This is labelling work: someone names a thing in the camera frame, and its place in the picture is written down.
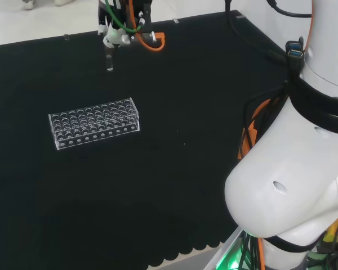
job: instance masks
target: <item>black mat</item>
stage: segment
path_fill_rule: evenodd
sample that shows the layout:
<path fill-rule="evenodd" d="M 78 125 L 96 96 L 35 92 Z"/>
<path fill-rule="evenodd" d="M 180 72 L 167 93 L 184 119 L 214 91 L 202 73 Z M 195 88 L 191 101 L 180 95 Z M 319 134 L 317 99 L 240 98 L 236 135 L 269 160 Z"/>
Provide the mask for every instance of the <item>black mat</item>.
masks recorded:
<path fill-rule="evenodd" d="M 162 53 L 121 49 L 112 74 L 94 32 L 0 46 L 0 269 L 144 270 L 234 231 L 242 106 L 286 71 L 224 13 L 179 21 L 155 24 Z M 140 134 L 55 149 L 48 114 L 128 97 Z"/>

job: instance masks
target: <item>green light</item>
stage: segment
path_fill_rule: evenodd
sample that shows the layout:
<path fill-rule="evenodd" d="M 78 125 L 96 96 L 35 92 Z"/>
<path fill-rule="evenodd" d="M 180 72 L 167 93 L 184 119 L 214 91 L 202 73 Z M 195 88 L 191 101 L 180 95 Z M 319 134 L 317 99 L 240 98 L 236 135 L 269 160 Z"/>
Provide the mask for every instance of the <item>green light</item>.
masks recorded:
<path fill-rule="evenodd" d="M 231 269 L 238 269 L 239 267 L 239 264 L 234 261 L 229 267 L 228 267 L 228 270 L 231 270 Z"/>
<path fill-rule="evenodd" d="M 241 259 L 241 249 L 239 248 L 234 253 L 228 253 L 226 256 L 223 256 L 216 266 L 216 270 L 235 270 L 239 267 L 239 261 Z"/>

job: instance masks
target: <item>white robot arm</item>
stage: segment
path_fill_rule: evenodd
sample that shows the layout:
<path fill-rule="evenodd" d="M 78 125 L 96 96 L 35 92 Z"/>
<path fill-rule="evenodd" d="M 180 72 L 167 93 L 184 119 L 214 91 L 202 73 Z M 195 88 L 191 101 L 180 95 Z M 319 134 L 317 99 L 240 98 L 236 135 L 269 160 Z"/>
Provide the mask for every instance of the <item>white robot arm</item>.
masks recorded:
<path fill-rule="evenodd" d="M 338 0 L 314 0 L 300 77 L 338 98 Z M 246 232 L 307 246 L 338 218 L 338 134 L 305 119 L 288 99 L 226 180 L 228 209 Z M 267 267 L 298 266 L 307 252 L 264 242 Z"/>

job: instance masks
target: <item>green cable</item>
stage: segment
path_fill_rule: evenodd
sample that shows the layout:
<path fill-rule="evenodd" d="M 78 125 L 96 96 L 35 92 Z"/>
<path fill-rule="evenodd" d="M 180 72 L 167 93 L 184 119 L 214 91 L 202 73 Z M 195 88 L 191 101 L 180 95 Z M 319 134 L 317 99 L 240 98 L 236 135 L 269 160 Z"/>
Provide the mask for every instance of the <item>green cable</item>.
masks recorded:
<path fill-rule="evenodd" d="M 137 33 L 140 29 L 141 29 L 141 25 L 139 25 L 136 29 L 129 29 L 126 28 L 119 20 L 118 18 L 115 16 L 114 12 L 112 11 L 112 8 L 109 5 L 108 0 L 105 0 L 105 4 L 106 4 L 106 8 L 108 9 L 109 14 L 111 15 L 111 17 L 113 18 L 113 20 L 117 23 L 117 25 L 120 26 L 120 28 L 123 28 L 126 32 L 128 33 Z"/>

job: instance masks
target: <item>black cable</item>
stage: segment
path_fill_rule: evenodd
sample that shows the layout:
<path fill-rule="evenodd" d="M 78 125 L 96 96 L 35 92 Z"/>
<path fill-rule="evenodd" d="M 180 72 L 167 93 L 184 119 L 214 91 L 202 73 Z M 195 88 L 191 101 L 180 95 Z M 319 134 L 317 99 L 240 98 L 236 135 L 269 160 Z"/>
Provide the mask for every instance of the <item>black cable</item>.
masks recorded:
<path fill-rule="evenodd" d="M 254 269 L 256 270 L 258 267 L 258 258 L 257 258 L 257 244 L 258 239 L 254 237 L 254 243 L 253 243 L 253 252 L 254 252 Z"/>
<path fill-rule="evenodd" d="M 328 253 L 327 258 L 326 258 L 326 266 L 331 270 L 332 269 L 332 260 L 335 259 L 335 256 L 332 256 L 333 253 L 338 253 L 335 250 L 336 244 L 338 241 L 338 227 L 336 229 L 336 232 L 334 234 L 333 242 L 332 242 L 332 247 L 331 247 L 331 252 Z"/>
<path fill-rule="evenodd" d="M 244 258 L 246 256 L 246 252 L 247 252 L 247 249 L 248 249 L 249 238 L 250 238 L 250 235 L 247 233 L 247 236 L 246 236 L 246 239 L 245 239 L 244 245 L 243 245 L 241 260 L 239 261 L 238 270 L 242 270 Z"/>
<path fill-rule="evenodd" d="M 250 237 L 250 269 L 254 270 L 254 238 Z"/>
<path fill-rule="evenodd" d="M 257 264 L 258 264 L 258 270 L 262 270 L 261 269 L 261 260 L 260 260 L 260 254 L 259 254 L 259 243 L 258 240 L 255 241 L 255 245 L 256 245 L 256 251 L 257 251 Z"/>
<path fill-rule="evenodd" d="M 287 59 L 286 59 L 286 55 L 283 52 L 282 54 L 278 53 L 278 52 L 274 52 L 272 50 L 264 50 L 261 49 L 260 47 L 258 47 L 257 45 L 253 44 L 252 42 L 250 42 L 248 39 L 246 39 L 244 36 L 242 36 L 238 30 L 234 27 L 233 22 L 232 22 L 232 18 L 230 15 L 230 4 L 231 4 L 232 0 L 225 0 L 225 14 L 226 14 L 226 20 L 229 24 L 229 26 L 231 27 L 231 29 L 235 32 L 235 34 L 239 37 L 242 38 L 242 40 L 247 43 L 249 46 L 251 46 L 255 51 L 263 54 L 266 58 L 268 58 L 269 60 L 274 61 L 277 64 L 280 65 L 286 65 L 287 64 Z"/>
<path fill-rule="evenodd" d="M 334 239 L 332 242 L 332 253 L 335 252 L 337 241 L 338 241 L 338 227 L 337 227 L 336 233 L 334 234 Z"/>
<path fill-rule="evenodd" d="M 294 18 L 311 18 L 312 17 L 311 14 L 298 14 L 298 13 L 292 13 L 292 12 L 282 10 L 279 7 L 277 7 L 277 2 L 275 0 L 266 0 L 266 1 L 272 8 L 274 8 L 275 11 L 285 16 L 294 17 Z"/>
<path fill-rule="evenodd" d="M 280 87 L 275 87 L 265 93 L 261 93 L 261 94 L 257 94 L 253 97 L 251 97 L 249 100 L 246 101 L 246 103 L 244 104 L 244 108 L 243 108 L 243 125 L 244 125 L 244 133 L 247 137 L 247 140 L 248 140 L 248 144 L 249 144 L 249 148 L 252 149 L 253 148 L 253 144 L 252 144 L 252 140 L 251 140 L 251 137 L 250 137 L 250 134 L 249 134 L 249 126 L 247 125 L 247 111 L 248 111 L 248 106 L 250 103 L 252 103 L 253 101 L 257 100 L 259 97 L 262 97 L 262 96 L 266 96 L 270 93 L 280 93 L 282 90 L 284 89 L 284 86 L 281 85 Z"/>

